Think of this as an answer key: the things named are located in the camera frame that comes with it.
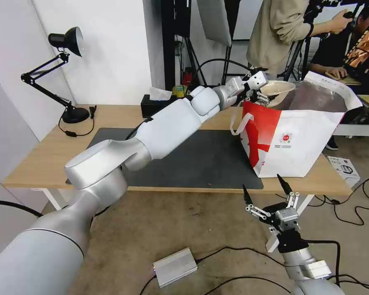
black desk lamp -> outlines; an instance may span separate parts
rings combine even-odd
[[[76,54],[77,56],[82,57],[82,53],[84,51],[82,32],[80,28],[73,27],[69,29],[66,32],[66,34],[49,34],[48,41],[50,45],[57,48],[60,54],[57,55],[55,58],[42,64],[41,66],[31,70],[30,72],[22,74],[20,78],[22,79],[23,82],[31,85],[35,89],[41,91],[45,95],[56,100],[58,103],[64,105],[66,110],[62,115],[62,119],[65,123],[82,122],[89,117],[89,112],[86,109],[74,107],[71,104],[70,100],[57,96],[56,94],[53,94],[52,92],[48,91],[47,89],[43,88],[41,85],[38,85],[36,83],[37,79],[41,78],[42,76],[45,76],[46,74],[52,72],[53,70],[68,63],[68,57],[70,54],[65,51],[65,48],[68,48],[72,53]],[[39,71],[44,66],[47,66],[48,64],[54,62],[57,59],[61,59],[62,62],[49,70]]]

white bowl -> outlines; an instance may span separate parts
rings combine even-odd
[[[275,96],[268,107],[275,107],[280,104],[287,96],[287,93],[295,89],[295,84],[286,81],[269,81],[267,85],[261,87],[261,93],[266,96]]]

lamp base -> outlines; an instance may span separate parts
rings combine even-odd
[[[70,106],[61,117],[63,122],[68,124],[79,123],[85,121],[89,117],[89,111],[84,108],[74,108]]]

beige jacket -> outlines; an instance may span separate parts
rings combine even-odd
[[[302,40],[310,31],[303,23],[308,0],[264,0],[247,49],[248,62],[282,73],[293,42]]]

shopping bag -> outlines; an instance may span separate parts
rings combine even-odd
[[[258,177],[304,177],[346,111],[362,106],[344,84],[309,72],[284,101],[271,109],[243,102],[240,135]]]

